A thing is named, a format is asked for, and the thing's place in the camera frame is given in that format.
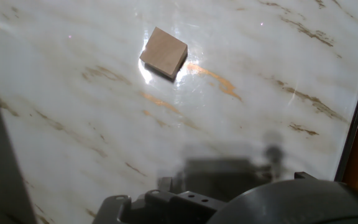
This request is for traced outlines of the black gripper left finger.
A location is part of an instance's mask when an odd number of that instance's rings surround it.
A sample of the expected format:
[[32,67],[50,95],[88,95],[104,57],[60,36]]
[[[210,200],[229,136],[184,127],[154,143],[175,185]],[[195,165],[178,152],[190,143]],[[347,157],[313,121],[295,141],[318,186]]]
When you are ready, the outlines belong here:
[[117,195],[106,198],[92,224],[125,224],[125,219],[131,211],[132,200],[127,195]]

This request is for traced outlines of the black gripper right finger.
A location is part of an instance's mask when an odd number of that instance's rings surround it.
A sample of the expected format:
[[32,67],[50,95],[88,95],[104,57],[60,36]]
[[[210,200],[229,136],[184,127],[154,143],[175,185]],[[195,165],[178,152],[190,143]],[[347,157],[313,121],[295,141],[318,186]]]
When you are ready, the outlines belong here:
[[205,224],[225,202],[186,191],[174,194],[151,190],[144,196],[144,206],[136,210],[137,223]]

